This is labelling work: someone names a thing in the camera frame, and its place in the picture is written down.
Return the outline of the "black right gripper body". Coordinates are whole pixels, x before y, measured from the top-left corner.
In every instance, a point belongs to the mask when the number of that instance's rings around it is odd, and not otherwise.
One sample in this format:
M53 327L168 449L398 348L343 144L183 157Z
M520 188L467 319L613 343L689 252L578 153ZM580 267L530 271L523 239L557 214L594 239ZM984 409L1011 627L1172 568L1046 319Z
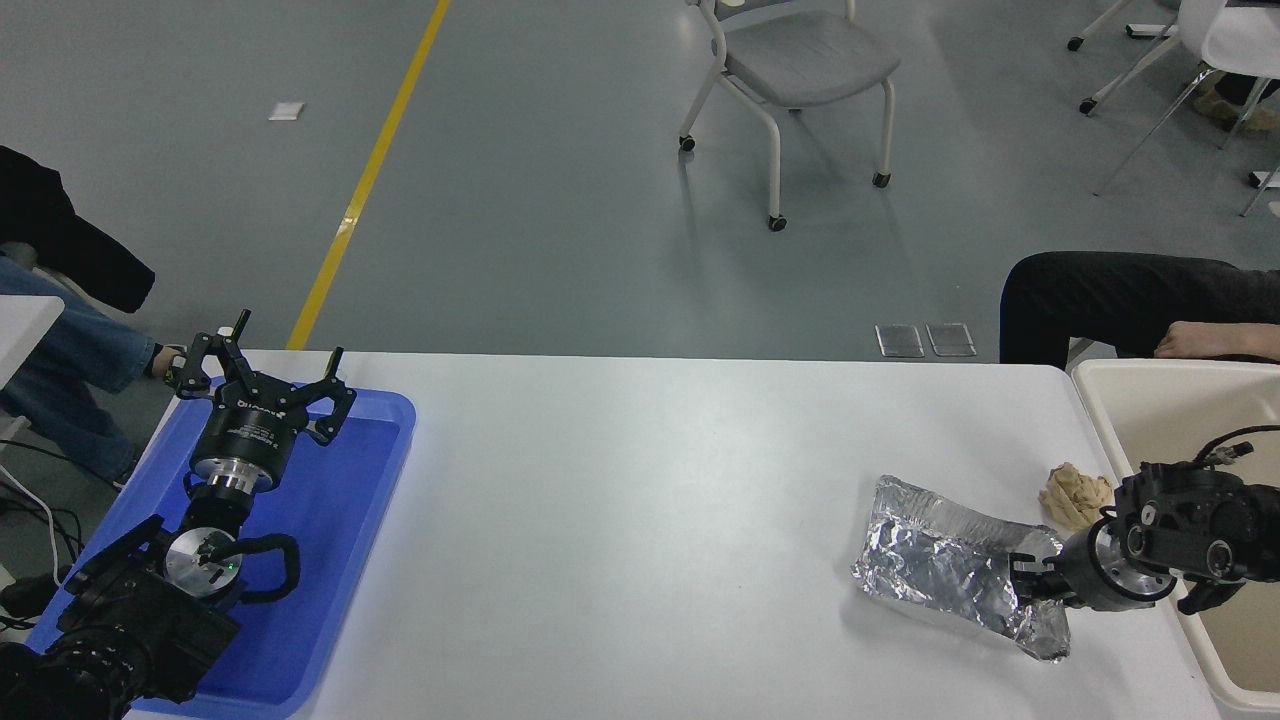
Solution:
M1066 539L1059 555L1050 560L1065 585L1061 601L1069 607L1108 610L1108 588L1094 557L1096 538L1096 527L1082 530Z

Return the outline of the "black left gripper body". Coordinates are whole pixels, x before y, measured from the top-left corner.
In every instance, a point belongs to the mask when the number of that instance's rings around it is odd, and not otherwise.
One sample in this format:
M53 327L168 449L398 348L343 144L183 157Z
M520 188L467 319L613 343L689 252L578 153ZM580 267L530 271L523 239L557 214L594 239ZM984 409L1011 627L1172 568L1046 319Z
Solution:
M265 477L282 477L307 423L302 407L282 410L269 395L255 398L242 389L219 388L189 466L200 477L211 477L215 469L241 461Z

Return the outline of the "person's hand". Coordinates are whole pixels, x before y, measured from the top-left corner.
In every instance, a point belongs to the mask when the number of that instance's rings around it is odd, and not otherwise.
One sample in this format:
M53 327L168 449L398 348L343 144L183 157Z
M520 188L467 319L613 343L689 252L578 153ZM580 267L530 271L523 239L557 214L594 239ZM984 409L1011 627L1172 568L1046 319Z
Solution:
M1279 324L1174 322L1157 343L1160 359L1260 357L1279 361Z

